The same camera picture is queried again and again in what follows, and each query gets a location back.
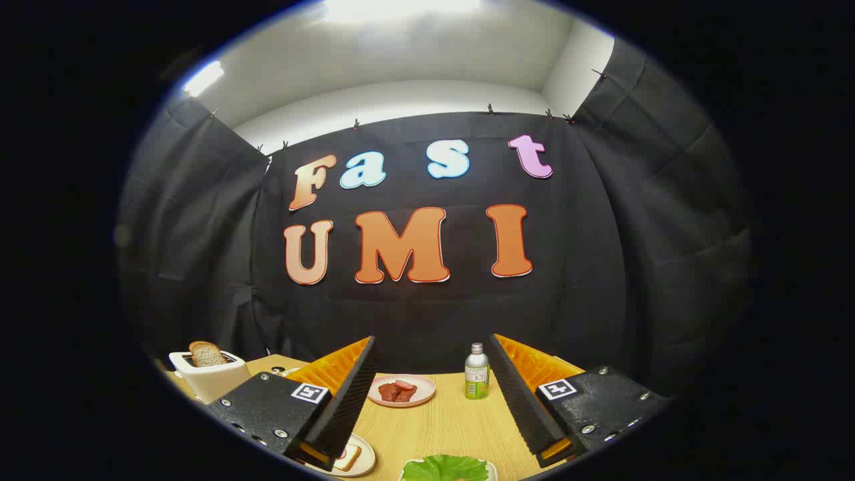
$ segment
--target white toaster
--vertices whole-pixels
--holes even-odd
[[[169,360],[177,373],[187,381],[193,394],[204,404],[210,404],[248,380],[250,370],[243,359],[221,351],[226,364],[196,367],[191,353],[171,353]]]

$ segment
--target bottle label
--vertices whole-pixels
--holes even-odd
[[[468,399],[481,399],[487,395],[487,387],[490,383],[490,366],[466,367],[466,397]]]

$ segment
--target letter s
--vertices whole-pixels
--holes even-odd
[[[427,172],[434,179],[459,177],[469,170],[469,146],[462,140],[437,140],[427,146]]]

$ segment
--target plate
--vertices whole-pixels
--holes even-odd
[[[425,462],[425,460],[408,460],[407,463],[409,463],[410,461],[414,461],[417,463]],[[498,479],[498,469],[496,469],[496,466],[494,466],[492,462],[487,461],[486,462],[486,481],[496,481],[497,479]],[[404,469],[403,468],[401,468],[401,475],[398,476],[398,481],[404,481]]]
[[[282,376],[282,377],[285,377],[285,376],[287,376],[287,375],[291,374],[292,372],[294,372],[294,371],[299,371],[299,370],[300,370],[300,368],[299,368],[299,367],[293,367],[293,368],[291,368],[291,369],[289,369],[289,370],[287,370],[287,371],[281,371],[281,372],[278,372],[277,374],[279,374],[279,375],[280,375],[280,376]]]
[[[362,453],[359,454],[359,457],[356,461],[354,461],[353,466],[351,466],[350,471],[341,471],[340,469],[333,468],[332,471],[326,471],[317,466],[312,466],[311,464],[306,464],[306,467],[310,467],[318,472],[323,472],[326,474],[332,474],[333,476],[338,476],[340,478],[353,478],[355,476],[362,476],[366,472],[371,471],[371,468],[374,467],[374,463],[377,461],[377,455],[374,454],[374,450],[371,448],[367,442],[361,437],[351,434],[351,438],[347,440],[349,444],[356,444],[360,448],[363,449]]]
[[[383,401],[383,398],[380,396],[380,391],[378,391],[377,388],[382,384],[394,383],[399,379],[416,386],[418,388],[416,393],[413,394],[413,397],[411,397],[407,402]],[[411,407],[427,402],[433,397],[433,393],[435,392],[436,384],[424,376],[417,376],[416,374],[390,374],[389,376],[380,376],[374,379],[374,382],[371,383],[371,389],[369,389],[369,399],[381,406]]]

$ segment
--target bottle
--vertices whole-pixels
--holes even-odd
[[[490,383],[490,361],[480,342],[472,344],[472,354],[466,358],[463,375],[466,377],[466,399],[485,398]]]

